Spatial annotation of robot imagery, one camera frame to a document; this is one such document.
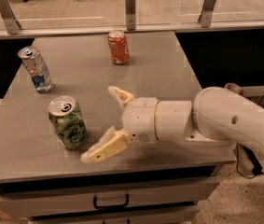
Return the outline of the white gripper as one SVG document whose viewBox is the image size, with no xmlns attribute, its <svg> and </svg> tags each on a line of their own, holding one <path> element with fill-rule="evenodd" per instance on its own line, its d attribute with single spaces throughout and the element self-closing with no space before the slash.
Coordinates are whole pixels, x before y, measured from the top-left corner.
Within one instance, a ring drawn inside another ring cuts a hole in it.
<svg viewBox="0 0 264 224">
<path fill-rule="evenodd" d="M 137 98 L 119 87 L 109 86 L 108 91 L 121 109 L 123 128 L 117 131 L 111 126 L 98 143 L 91 146 L 81 155 L 83 163 L 104 161 L 119 154 L 129 147 L 132 140 L 142 143 L 154 143 L 155 113 L 159 102 L 157 98 Z"/>
</svg>

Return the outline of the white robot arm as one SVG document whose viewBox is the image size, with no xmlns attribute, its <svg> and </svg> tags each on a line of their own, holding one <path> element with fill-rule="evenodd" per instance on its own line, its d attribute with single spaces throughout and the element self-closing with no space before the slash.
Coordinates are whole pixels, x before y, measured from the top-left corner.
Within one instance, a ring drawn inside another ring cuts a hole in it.
<svg viewBox="0 0 264 224">
<path fill-rule="evenodd" d="M 122 110 L 123 129 L 109 128 L 81 155 L 84 163 L 108 159 L 133 142 L 174 142 L 188 149 L 239 143 L 264 158 L 264 108 L 234 91 L 210 87 L 193 101 L 136 98 L 115 86 L 108 91 Z"/>
</svg>

